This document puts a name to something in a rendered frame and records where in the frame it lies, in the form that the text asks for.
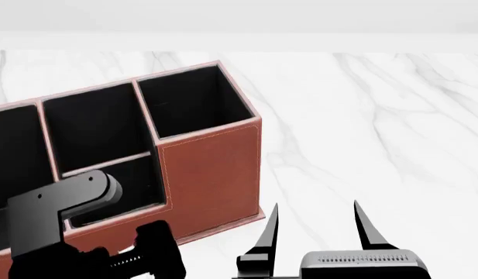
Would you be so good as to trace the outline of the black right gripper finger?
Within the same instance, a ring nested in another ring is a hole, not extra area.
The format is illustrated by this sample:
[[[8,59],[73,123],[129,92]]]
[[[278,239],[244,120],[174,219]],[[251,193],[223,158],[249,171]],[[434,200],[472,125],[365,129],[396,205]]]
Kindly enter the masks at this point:
[[[353,208],[359,240],[363,250],[397,250],[397,247],[388,243],[374,227],[357,200],[354,201]]]
[[[275,204],[267,225],[255,246],[236,258],[238,277],[273,276],[278,225],[278,204]]]

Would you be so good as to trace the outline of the brown leather desk caddy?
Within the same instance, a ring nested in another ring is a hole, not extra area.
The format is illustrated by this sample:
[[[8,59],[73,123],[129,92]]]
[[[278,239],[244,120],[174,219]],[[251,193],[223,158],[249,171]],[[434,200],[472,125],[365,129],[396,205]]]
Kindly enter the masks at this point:
[[[111,255],[165,220],[189,243],[264,217],[262,119],[219,61],[0,105],[0,279],[7,199],[92,170],[119,202],[66,218],[66,243]]]

